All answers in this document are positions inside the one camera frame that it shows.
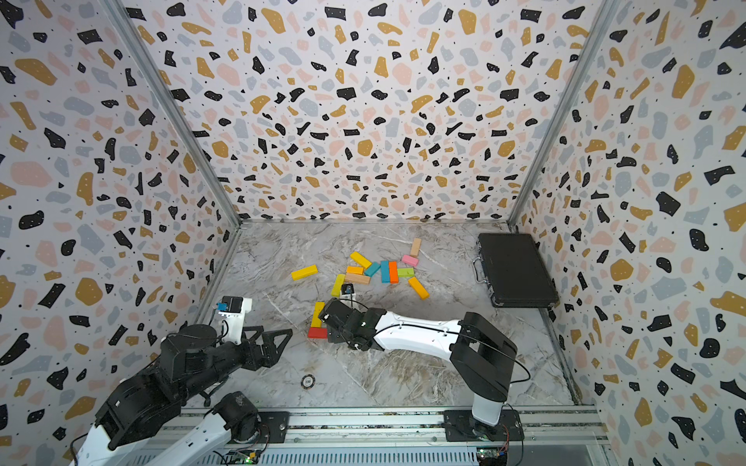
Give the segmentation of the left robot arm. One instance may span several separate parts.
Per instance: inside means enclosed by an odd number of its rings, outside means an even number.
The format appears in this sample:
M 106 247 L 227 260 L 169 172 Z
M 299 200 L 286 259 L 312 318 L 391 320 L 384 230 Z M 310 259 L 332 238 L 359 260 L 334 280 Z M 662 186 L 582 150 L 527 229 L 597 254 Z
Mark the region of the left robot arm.
M 147 444 L 195 396 L 208 409 L 202 423 L 186 435 L 182 445 L 169 450 L 175 463 L 229 441 L 249 442 L 270 430 L 260 422 L 256 406 L 241 391 L 219 402 L 212 398 L 238 370 L 256 372 L 276 365 L 293 337 L 293 330 L 241 327 L 238 340 L 228 331 L 207 324 L 185 325 L 167 334 L 160 354 L 134 376 L 122 381 L 97 411 L 85 435 L 69 445 L 75 465 L 122 465 Z

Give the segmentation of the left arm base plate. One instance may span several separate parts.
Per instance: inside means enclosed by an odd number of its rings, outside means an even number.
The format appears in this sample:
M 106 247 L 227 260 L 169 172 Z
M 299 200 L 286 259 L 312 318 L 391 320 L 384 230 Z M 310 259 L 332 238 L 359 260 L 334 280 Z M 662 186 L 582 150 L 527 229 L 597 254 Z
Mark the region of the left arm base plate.
M 256 418 L 256 432 L 249 441 L 251 446 L 284 444 L 291 413 L 287 411 L 260 411 Z

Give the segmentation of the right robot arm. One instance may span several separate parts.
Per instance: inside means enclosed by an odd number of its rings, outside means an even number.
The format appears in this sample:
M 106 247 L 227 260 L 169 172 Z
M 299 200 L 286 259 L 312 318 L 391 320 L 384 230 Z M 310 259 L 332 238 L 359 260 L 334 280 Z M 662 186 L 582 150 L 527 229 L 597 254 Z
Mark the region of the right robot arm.
M 319 319 L 328 328 L 328 342 L 353 351 L 411 351 L 451 363 L 473 393 L 476 423 L 497 426 L 511 386 L 530 379 L 517 346 L 479 314 L 421 320 L 355 304 L 338 298 L 324 304 Z

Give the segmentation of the red block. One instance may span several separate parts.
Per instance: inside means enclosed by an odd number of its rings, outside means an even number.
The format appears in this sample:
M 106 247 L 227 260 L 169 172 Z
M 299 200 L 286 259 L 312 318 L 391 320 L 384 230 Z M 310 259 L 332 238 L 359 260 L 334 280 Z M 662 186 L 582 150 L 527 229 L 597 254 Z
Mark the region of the red block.
M 310 327 L 307 337 L 309 339 L 326 340 L 328 339 L 328 330 L 322 327 Z

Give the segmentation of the lime yellow block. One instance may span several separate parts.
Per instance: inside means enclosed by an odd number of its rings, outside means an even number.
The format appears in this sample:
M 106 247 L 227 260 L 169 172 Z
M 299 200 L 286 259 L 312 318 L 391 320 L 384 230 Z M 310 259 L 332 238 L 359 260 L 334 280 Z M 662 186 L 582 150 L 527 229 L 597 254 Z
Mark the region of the lime yellow block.
M 345 283 L 346 276 L 344 274 L 339 274 L 334 282 L 334 285 L 332 287 L 331 296 L 339 298 L 341 296 L 342 287 Z

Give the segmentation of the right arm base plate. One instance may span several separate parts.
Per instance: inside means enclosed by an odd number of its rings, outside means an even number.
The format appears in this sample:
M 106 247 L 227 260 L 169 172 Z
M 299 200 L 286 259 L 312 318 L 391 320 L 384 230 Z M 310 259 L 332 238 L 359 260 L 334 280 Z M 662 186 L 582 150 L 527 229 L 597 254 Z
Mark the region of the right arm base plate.
M 443 413 L 443 428 L 448 442 L 510 442 L 522 441 L 525 433 L 519 413 L 503 409 L 497 425 L 476 421 L 468 410 L 448 410 Z

